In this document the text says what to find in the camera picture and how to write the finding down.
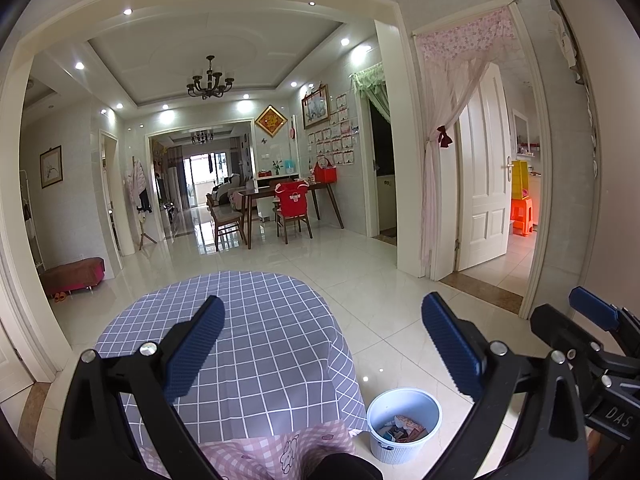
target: silver screw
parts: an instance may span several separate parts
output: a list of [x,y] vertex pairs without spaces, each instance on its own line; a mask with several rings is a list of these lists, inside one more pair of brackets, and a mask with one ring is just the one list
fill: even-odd
[[157,351],[158,351],[158,345],[153,341],[142,343],[142,346],[140,347],[140,353],[146,356],[153,355]]
[[505,355],[509,349],[502,341],[493,341],[489,345],[489,350],[496,355]]
[[91,349],[85,350],[80,355],[80,359],[82,360],[83,363],[90,363],[95,359],[95,350],[91,350]]
[[559,350],[551,352],[551,360],[559,365],[564,363],[564,354]]

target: pink gingham cloth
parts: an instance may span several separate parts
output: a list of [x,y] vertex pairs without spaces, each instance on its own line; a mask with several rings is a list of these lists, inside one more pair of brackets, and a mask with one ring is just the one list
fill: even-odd
[[[303,480],[324,457],[355,453],[349,429],[341,420],[306,430],[263,438],[200,444],[211,465],[225,480]],[[169,477],[153,449],[140,449],[146,466]]]

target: blue gripper pad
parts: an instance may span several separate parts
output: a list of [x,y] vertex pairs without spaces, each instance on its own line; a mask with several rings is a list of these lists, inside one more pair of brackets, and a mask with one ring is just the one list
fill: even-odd
[[472,348],[458,318],[437,292],[422,300],[422,323],[460,393],[478,402],[482,397],[482,355]]
[[581,286],[569,294],[569,305],[607,332],[618,329],[618,310]]
[[224,325],[225,304],[214,298],[166,364],[164,398],[170,404],[191,389]]

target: round table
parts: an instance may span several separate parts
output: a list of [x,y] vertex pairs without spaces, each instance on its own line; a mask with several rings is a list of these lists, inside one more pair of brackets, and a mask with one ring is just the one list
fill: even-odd
[[[348,432],[366,428],[366,413],[351,353],[324,299],[290,276],[223,271],[174,283],[124,310],[95,349],[112,357],[159,341],[211,294],[225,303],[225,327],[174,406],[219,473],[228,462],[226,474],[242,478],[230,463],[241,458],[255,462],[247,478],[265,468],[292,478],[302,474],[296,454],[309,455],[318,442],[353,452]],[[123,394],[123,404],[146,462],[157,466],[135,399]],[[277,453],[279,462],[269,459]]]

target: red bow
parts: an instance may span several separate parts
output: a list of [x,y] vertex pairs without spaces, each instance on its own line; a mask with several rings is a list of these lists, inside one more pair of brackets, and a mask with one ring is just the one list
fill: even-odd
[[448,148],[450,144],[453,143],[451,137],[447,135],[447,129],[444,126],[438,128],[440,135],[438,136],[438,142],[440,143],[441,148]]

